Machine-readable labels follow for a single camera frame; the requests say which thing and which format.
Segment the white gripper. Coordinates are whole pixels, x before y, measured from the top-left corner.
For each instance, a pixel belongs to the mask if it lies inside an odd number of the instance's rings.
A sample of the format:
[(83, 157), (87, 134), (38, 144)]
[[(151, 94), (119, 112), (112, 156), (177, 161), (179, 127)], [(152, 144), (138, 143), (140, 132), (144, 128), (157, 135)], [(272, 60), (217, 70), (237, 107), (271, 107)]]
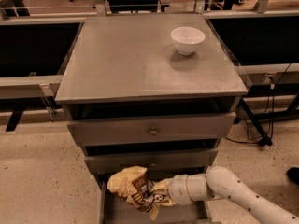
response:
[(149, 214), (150, 219), (155, 221), (161, 206), (171, 207), (175, 204), (187, 205), (189, 203), (189, 195), (186, 187), (187, 176), (175, 175), (171, 179), (161, 180), (153, 185), (150, 190), (151, 194), (159, 194), (167, 196), (169, 194), (170, 199), (164, 202), (154, 203)]

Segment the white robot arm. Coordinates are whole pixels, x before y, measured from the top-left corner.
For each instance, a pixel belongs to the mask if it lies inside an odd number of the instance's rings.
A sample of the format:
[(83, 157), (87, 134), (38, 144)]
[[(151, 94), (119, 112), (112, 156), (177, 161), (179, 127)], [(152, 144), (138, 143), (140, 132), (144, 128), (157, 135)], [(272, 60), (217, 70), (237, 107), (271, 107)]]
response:
[(205, 174), (175, 175), (156, 183), (150, 192), (178, 205), (225, 199), (242, 207), (261, 224), (299, 224), (298, 216), (255, 193), (222, 166), (212, 166)]

